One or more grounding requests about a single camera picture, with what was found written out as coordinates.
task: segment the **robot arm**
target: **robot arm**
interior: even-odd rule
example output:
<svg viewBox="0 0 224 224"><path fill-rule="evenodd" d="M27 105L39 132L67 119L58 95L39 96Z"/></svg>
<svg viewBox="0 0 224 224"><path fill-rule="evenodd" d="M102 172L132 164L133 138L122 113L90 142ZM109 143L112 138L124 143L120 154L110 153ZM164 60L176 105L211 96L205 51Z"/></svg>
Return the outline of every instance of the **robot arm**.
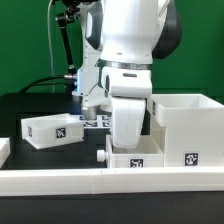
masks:
<svg viewBox="0 0 224 224"><path fill-rule="evenodd" d="M152 93L153 50L159 44L170 2L122 0L118 4L107 0L105 3L101 61L106 66L101 85L111 97L111 134L116 148L134 149L139 142L146 99ZM174 45L166 56L175 48Z"/></svg>
<svg viewBox="0 0 224 224"><path fill-rule="evenodd" d="M105 94L112 104L113 145L133 149L140 138L146 99L152 93L153 57L167 57L180 43L181 27L174 0L62 2L68 13L70 7L77 8L81 2L97 2L88 9L85 36L95 50L102 50L99 86L104 89L102 100ZM96 104L96 97L92 100L88 94L83 95L84 107Z"/></svg>

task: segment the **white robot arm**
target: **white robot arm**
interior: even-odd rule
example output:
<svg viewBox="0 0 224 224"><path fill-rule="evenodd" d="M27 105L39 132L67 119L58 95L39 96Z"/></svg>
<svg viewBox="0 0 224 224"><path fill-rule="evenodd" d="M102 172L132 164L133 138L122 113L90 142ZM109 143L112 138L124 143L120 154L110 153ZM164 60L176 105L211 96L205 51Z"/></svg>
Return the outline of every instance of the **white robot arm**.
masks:
<svg viewBox="0 0 224 224"><path fill-rule="evenodd" d="M100 84L111 99L111 134L116 148L134 149L139 142L146 99L152 93L153 50L164 29L170 2L106 0L97 3L103 8L100 59L104 66ZM90 31L87 32L91 34L91 14L88 21Z"/></svg>
<svg viewBox="0 0 224 224"><path fill-rule="evenodd" d="M82 9L87 0L66 2L83 2L80 13L85 16L80 20L83 35L89 42L84 41L84 63L78 71L81 80L78 94L83 96L83 111L87 109L91 114L91 108L109 99L113 145L134 149L141 134L146 100L152 93L153 58L165 58L180 42L180 37L175 36L179 27L174 0L95 0L87 10ZM97 87L94 92L98 76L94 63L99 56L101 89ZM86 63L86 57L91 58L91 63Z"/></svg>

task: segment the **white bin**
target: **white bin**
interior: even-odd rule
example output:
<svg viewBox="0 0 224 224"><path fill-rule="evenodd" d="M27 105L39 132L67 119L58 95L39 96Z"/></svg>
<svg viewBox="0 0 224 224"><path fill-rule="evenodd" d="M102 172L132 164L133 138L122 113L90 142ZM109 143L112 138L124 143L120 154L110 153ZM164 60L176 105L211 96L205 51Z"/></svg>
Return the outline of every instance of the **white bin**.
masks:
<svg viewBox="0 0 224 224"><path fill-rule="evenodd" d="M224 106L201 94L152 95L151 135L164 166L224 165Z"/></svg>
<svg viewBox="0 0 224 224"><path fill-rule="evenodd" d="M70 114L22 119L22 138L36 149L83 141L83 121Z"/></svg>
<svg viewBox="0 0 224 224"><path fill-rule="evenodd" d="M150 136L141 136L137 148L113 148L112 138L106 136L106 157L108 168L163 167L164 154Z"/></svg>

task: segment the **white container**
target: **white container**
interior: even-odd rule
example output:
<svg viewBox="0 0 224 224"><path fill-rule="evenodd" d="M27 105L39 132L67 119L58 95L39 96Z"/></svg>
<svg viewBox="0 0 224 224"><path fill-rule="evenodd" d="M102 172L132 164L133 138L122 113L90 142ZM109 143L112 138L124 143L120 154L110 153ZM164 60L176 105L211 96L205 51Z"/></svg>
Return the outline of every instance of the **white container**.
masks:
<svg viewBox="0 0 224 224"><path fill-rule="evenodd" d="M36 149L83 141L83 121L70 114L22 119L22 138Z"/></svg>
<svg viewBox="0 0 224 224"><path fill-rule="evenodd" d="M10 154L9 138L0 138L0 168Z"/></svg>
<svg viewBox="0 0 224 224"><path fill-rule="evenodd" d="M201 94L159 94L148 101L151 135L164 166L224 165L224 106Z"/></svg>
<svg viewBox="0 0 224 224"><path fill-rule="evenodd" d="M112 138L106 136L106 156L108 168L163 167L164 154L150 136L141 136L134 150L113 148Z"/></svg>

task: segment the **white plastic box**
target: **white plastic box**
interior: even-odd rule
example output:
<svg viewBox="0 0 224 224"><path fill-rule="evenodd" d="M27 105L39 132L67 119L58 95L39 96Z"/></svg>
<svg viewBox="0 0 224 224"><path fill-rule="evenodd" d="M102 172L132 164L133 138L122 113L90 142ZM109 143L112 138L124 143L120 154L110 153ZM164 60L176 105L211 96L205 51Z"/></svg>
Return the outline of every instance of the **white plastic box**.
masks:
<svg viewBox="0 0 224 224"><path fill-rule="evenodd" d="M224 165L222 104L201 94L158 94L148 109L165 167Z"/></svg>
<svg viewBox="0 0 224 224"><path fill-rule="evenodd" d="M59 114L21 120L22 138L36 149L81 142L83 121L70 114Z"/></svg>
<svg viewBox="0 0 224 224"><path fill-rule="evenodd" d="M137 148L112 150L112 138L106 136L107 166L109 168L163 167L164 154L150 136L141 136Z"/></svg>

